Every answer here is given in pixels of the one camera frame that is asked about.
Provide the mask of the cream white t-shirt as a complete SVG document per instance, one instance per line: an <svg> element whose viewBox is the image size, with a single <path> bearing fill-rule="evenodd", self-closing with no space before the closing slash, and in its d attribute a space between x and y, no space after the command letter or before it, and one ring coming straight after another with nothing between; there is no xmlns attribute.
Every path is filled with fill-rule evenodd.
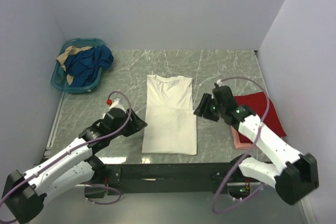
<svg viewBox="0 0 336 224"><path fill-rule="evenodd" d="M147 75L146 113L142 153L197 154L193 79Z"/></svg>

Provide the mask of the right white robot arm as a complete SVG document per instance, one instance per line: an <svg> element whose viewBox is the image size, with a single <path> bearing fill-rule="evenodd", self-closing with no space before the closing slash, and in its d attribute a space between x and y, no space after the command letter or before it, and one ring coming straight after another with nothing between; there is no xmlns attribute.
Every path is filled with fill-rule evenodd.
<svg viewBox="0 0 336 224"><path fill-rule="evenodd" d="M249 106L238 105L230 87L216 86L211 94L204 93L194 115L215 122L223 119L271 161L258 161L248 153L241 155L227 172L217 195L230 177L238 182L246 177L252 178L269 185L289 205L294 205L319 187L316 158L310 153L304 155L285 143Z"/></svg>

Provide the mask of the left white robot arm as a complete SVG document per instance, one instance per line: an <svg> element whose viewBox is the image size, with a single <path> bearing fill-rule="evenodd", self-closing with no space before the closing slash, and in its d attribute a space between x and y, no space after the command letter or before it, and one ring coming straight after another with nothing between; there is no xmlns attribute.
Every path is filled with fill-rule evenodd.
<svg viewBox="0 0 336 224"><path fill-rule="evenodd" d="M76 139L42 164L7 176L1 204L19 223L28 223L44 206L77 184L93 184L110 176L96 153L118 136L131 136L147 126L131 109L111 108Z"/></svg>

